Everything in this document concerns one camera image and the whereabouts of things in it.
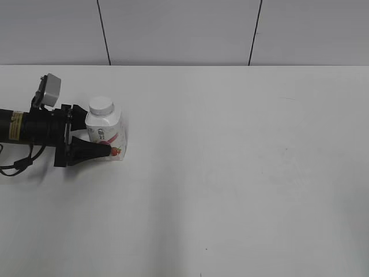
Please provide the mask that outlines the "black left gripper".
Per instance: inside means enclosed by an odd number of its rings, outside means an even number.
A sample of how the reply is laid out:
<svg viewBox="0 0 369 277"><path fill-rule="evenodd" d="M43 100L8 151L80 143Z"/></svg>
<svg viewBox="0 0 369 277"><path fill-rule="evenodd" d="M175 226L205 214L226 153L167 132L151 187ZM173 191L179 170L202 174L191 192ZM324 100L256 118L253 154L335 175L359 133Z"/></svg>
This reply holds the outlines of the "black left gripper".
<svg viewBox="0 0 369 277"><path fill-rule="evenodd" d="M54 166L74 166L110 156L111 146L92 143L73 136L67 150L67 129L85 130L88 112L79 105L63 104L54 110L32 109L22 120L22 140L26 144L54 147Z"/></svg>

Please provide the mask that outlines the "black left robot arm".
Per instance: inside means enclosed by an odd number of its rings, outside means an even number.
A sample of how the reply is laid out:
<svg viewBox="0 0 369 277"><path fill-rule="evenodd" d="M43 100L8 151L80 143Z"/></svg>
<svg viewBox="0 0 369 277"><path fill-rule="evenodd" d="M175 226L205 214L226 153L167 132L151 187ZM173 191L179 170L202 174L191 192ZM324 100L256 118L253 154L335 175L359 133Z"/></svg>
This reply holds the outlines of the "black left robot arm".
<svg viewBox="0 0 369 277"><path fill-rule="evenodd" d="M70 132L85 130L87 111L78 105L63 104L47 110L32 107L28 112L1 110L1 142L54 147L54 166L67 167L90 159L108 157L112 147L92 143Z"/></svg>

